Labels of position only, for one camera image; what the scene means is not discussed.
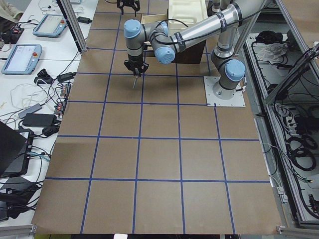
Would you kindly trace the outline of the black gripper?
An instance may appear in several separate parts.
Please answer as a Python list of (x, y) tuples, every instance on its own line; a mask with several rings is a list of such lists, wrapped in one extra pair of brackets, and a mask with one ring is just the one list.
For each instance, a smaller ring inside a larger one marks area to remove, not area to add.
[(124, 7), (131, 7), (134, 11), (140, 10), (139, 0), (117, 0), (117, 8), (124, 11)]
[(149, 64), (144, 63), (143, 61), (142, 62), (138, 62), (138, 61), (133, 62), (130, 60), (125, 60), (124, 65), (126, 66), (126, 68), (129, 71), (133, 72), (134, 76), (141, 76), (141, 74), (144, 74), (149, 67)]

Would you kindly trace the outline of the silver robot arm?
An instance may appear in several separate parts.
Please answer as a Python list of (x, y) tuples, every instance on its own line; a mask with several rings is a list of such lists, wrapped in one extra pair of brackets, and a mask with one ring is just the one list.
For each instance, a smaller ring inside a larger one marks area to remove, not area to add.
[(238, 80), (225, 70), (227, 62), (233, 59), (235, 51), (241, 46), (240, 43), (234, 43), (236, 30), (242, 25), (252, 24), (265, 4), (264, 0), (232, 0), (226, 9), (173, 35), (168, 35), (168, 30), (162, 22), (142, 24), (138, 20), (129, 19), (124, 24), (128, 54), (124, 65), (135, 77), (139, 77), (149, 67), (143, 58), (145, 42), (151, 44), (160, 63), (170, 64), (177, 53), (218, 35), (211, 59), (221, 75), (219, 85), (224, 89), (233, 90)]

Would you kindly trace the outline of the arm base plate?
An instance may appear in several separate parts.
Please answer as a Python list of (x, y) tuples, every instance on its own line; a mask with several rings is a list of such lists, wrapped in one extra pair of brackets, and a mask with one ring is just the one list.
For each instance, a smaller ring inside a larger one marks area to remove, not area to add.
[(219, 84), (220, 77), (204, 77), (206, 104), (208, 107), (246, 107), (240, 84), (236, 89), (226, 90)]

